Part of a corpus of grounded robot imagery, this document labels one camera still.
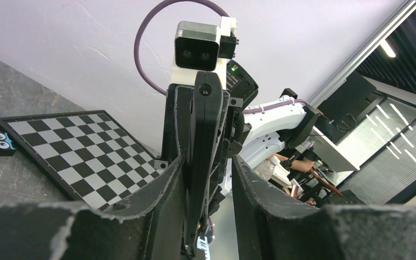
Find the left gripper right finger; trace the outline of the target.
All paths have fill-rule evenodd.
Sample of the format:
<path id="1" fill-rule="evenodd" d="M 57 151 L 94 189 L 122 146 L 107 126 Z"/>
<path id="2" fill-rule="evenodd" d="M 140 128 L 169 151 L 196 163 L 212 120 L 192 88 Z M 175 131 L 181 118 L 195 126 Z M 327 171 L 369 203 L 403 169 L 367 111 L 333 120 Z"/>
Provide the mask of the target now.
<path id="1" fill-rule="evenodd" d="M 294 199 L 232 158 L 240 259 L 416 259 L 416 206 Z"/>

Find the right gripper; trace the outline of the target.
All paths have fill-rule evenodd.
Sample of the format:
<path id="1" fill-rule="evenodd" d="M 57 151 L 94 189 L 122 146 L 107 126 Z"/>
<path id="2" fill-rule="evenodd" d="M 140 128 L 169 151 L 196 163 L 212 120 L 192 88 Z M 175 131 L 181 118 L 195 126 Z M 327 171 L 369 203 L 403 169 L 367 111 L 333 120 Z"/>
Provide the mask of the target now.
<path id="1" fill-rule="evenodd" d="M 221 193 L 222 183 L 227 180 L 227 171 L 231 169 L 229 160 L 238 154 L 246 138 L 243 110 L 246 107 L 246 88 L 235 87 L 223 91 L 219 129 L 219 145 L 216 150 L 211 174 L 210 203 L 208 215 L 211 216 L 219 209 L 219 204 L 225 199 Z M 193 87 L 171 84 L 166 95 L 166 112 L 160 161 L 171 163 L 177 156 L 187 157 L 190 142 L 191 107 Z"/>

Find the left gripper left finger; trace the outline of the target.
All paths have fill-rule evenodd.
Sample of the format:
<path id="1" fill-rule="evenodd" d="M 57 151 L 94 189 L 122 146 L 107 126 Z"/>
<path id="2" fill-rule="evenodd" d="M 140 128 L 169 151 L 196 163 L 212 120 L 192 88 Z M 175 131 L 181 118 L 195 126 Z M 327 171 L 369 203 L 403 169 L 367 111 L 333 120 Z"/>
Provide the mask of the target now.
<path id="1" fill-rule="evenodd" d="M 0 205 L 0 259 L 179 259 L 185 159 L 109 208 L 82 202 Z"/>

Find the black remote back up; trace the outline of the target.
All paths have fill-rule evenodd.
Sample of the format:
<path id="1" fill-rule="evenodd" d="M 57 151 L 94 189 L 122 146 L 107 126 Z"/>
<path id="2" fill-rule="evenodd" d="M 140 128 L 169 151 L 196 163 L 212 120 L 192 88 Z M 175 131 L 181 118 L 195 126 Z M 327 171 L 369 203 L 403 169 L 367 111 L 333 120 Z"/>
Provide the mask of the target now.
<path id="1" fill-rule="evenodd" d="M 216 73 L 199 71 L 194 82 L 188 149 L 188 202 L 184 247 L 189 259 L 196 256 L 200 220 L 207 192 L 223 105 L 223 90 Z"/>

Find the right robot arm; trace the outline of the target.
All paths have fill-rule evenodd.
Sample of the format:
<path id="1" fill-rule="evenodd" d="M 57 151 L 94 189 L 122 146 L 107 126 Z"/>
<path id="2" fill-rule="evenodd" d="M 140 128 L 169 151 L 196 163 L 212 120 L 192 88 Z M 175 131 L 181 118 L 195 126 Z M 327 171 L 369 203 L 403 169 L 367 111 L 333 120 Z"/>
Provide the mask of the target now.
<path id="1" fill-rule="evenodd" d="M 225 119 L 224 140 L 227 147 L 218 147 L 212 169 L 218 177 L 218 187 L 211 199 L 217 201 L 232 191 L 232 157 L 241 156 L 251 167 L 256 167 L 274 153 L 297 146 L 310 148 L 310 138 L 317 119 L 316 111 L 297 94 L 286 88 L 281 97 L 262 105 L 249 106 L 258 94 L 258 84 L 236 61 L 218 59 L 214 73 L 220 75 L 225 68 L 225 91 L 230 101 Z"/>

